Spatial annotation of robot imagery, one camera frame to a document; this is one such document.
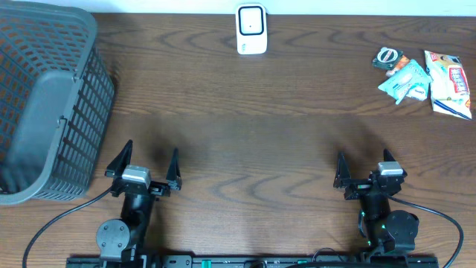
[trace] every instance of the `basket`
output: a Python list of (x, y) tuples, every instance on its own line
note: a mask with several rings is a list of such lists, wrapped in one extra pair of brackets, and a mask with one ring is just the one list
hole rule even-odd
[(72, 7), (0, 4), (0, 205), (89, 188), (114, 86), (97, 24)]

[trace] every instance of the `white rectangular device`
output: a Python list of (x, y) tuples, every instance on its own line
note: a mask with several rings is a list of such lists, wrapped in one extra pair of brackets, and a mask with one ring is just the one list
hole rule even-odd
[(268, 47), (266, 10), (261, 4), (237, 8), (237, 50), (240, 54), (261, 54)]

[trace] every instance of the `blue packet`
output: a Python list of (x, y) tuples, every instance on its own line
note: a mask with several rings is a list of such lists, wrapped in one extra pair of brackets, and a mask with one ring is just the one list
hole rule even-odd
[(425, 73), (425, 70), (416, 60), (411, 60), (402, 70), (388, 78), (379, 89), (387, 92), (392, 98), (396, 99), (396, 104), (400, 104), (409, 91), (418, 92), (418, 95), (410, 97), (418, 100), (424, 100), (428, 96), (428, 85), (431, 79)]

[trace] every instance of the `white wall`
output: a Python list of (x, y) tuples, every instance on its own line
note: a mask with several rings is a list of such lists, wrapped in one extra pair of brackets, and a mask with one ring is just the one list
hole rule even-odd
[(234, 13), (259, 2), (269, 14), (476, 16), (476, 0), (30, 0), (90, 12)]

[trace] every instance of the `wooden tabletop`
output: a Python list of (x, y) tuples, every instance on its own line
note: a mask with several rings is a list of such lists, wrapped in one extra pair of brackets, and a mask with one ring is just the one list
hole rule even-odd
[[(388, 148), (408, 172), (397, 197), (459, 221), (466, 239), (455, 266), (476, 266), (475, 124), (433, 113), (429, 100), (395, 105), (377, 89), (385, 73), (370, 64), (382, 46), (422, 66), (423, 49), (457, 55), (476, 90), (476, 18), (268, 16), (267, 52), (240, 56), (234, 16), (95, 17), (118, 93), (91, 189), (84, 200), (1, 207), (0, 267), (19, 267), (45, 223), (106, 190), (105, 167), (129, 138), (132, 163), (155, 179), (179, 148), (182, 191), (155, 205), (147, 235), (159, 252), (305, 255), (364, 246), (358, 201), (332, 187), (337, 152), (364, 177)], [(29, 267), (97, 255), (97, 227), (119, 217), (122, 201), (107, 196), (52, 225)], [(415, 253), (443, 265), (456, 228), (390, 205), (418, 216)]]

